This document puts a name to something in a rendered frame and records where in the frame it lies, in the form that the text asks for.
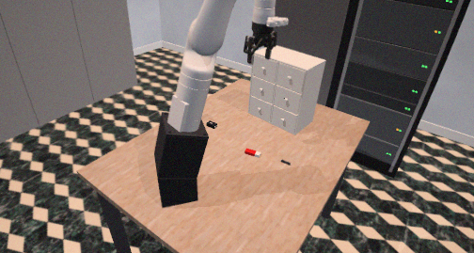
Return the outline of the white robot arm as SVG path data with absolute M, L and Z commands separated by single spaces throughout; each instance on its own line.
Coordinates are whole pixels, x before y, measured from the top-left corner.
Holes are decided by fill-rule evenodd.
M 167 120 L 179 132 L 191 133 L 199 128 L 217 51 L 223 45 L 235 2 L 204 0 L 199 15 L 190 25 L 176 95 L 172 97 Z M 252 22 L 269 27 L 287 25 L 288 18 L 275 17 L 275 6 L 276 0 L 255 0 Z

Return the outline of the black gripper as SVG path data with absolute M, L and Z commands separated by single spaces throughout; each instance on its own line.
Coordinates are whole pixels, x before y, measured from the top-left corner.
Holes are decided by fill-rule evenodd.
M 259 49 L 259 47 L 265 46 L 266 44 L 267 46 L 265 47 L 267 49 L 265 49 L 265 58 L 270 59 L 273 47 L 277 46 L 277 32 L 273 31 L 273 29 L 273 27 L 269 27 L 266 24 L 256 24 L 252 22 L 253 35 L 251 37 L 245 37 L 244 47 L 244 53 L 247 54 L 248 64 L 253 65 L 254 53 Z M 270 32 L 270 34 L 268 34 L 268 32 Z M 254 46 L 254 44 L 256 46 Z

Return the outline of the small beige chest of drawers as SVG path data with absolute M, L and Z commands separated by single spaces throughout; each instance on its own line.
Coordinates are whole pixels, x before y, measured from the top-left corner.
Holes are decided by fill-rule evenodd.
M 318 100 L 318 96 L 319 96 L 320 86 L 321 86 L 323 73 L 324 73 L 325 60 L 321 59 L 321 58 L 318 58 L 318 57 L 315 57 L 315 56 L 312 56 L 312 55 L 306 55 L 306 54 L 303 54 L 303 53 L 299 53 L 299 52 L 296 52 L 294 50 L 290 50 L 290 49 L 283 48 L 283 47 L 280 47 L 280 46 L 276 46 L 276 48 L 274 48 L 272 50 L 270 59 L 272 59 L 274 61 L 277 61 L 276 81 L 275 82 L 269 81 L 267 79 L 264 79 L 264 78 L 261 78 L 257 75 L 252 74 L 253 65 L 251 67 L 248 113 L 249 113 L 249 106 L 250 106 L 250 96 L 252 95 L 251 94 L 251 84 L 252 84 L 252 76 L 253 75 L 256 76 L 256 77 L 259 77 L 263 80 L 266 80 L 266 81 L 269 81 L 269 82 L 275 84 L 273 102 L 271 103 L 272 104 L 272 111 L 271 111 L 270 122 L 263 119 L 263 120 L 271 123 L 272 122 L 272 115 L 273 115 L 274 105 L 278 106 L 278 105 L 274 104 L 276 86 L 277 85 L 281 86 L 280 84 L 277 84 L 277 72 L 278 72 L 279 63 L 281 62 L 281 63 L 287 64 L 287 65 L 296 67 L 298 69 L 304 70 L 304 71 L 306 71 L 306 74 L 305 74 L 305 79 L 304 79 L 304 85 L 303 85 L 302 92 L 299 92 L 299 91 L 296 91 L 294 89 L 285 87 L 287 89 L 290 89 L 290 90 L 293 90 L 295 92 L 298 92 L 298 93 L 302 94 L 298 114 L 294 113 L 295 115 L 297 115 L 297 121 L 296 121 L 296 125 L 295 125 L 294 134 L 298 134 L 301 130 L 303 130 L 306 126 L 308 126 L 313 121 L 315 108 L 316 108 L 316 104 L 317 104 L 317 100 Z M 254 95 L 252 95 L 252 96 L 254 96 Z M 254 97 L 259 98 L 257 96 L 254 96 Z M 259 98 L 259 99 L 265 101 L 262 98 Z M 278 106 L 278 107 L 280 107 L 280 106 Z M 285 109 L 283 107 L 280 107 L 280 108 Z M 287 109 L 285 109 L 285 110 L 287 110 Z M 287 110 L 287 111 L 293 113 L 290 110 Z M 249 113 L 249 114 L 251 114 L 251 113 Z M 253 114 L 251 114 L 251 115 L 253 115 Z M 255 116 L 257 118 L 260 118 L 256 115 L 253 115 L 253 116 Z M 273 124 L 273 123 L 271 123 L 271 124 Z M 273 124 L 273 125 L 275 125 L 275 124 Z M 279 127 L 277 125 L 275 125 L 275 126 Z M 281 127 L 279 127 L 279 128 L 281 128 Z M 281 129 L 283 129 L 283 128 L 281 128 Z M 283 129 L 283 130 L 285 130 L 285 129 Z M 285 130 L 285 131 L 287 131 L 287 130 Z M 287 131 L 287 132 L 289 132 L 289 131 Z M 291 132 L 289 132 L 289 133 L 291 133 Z

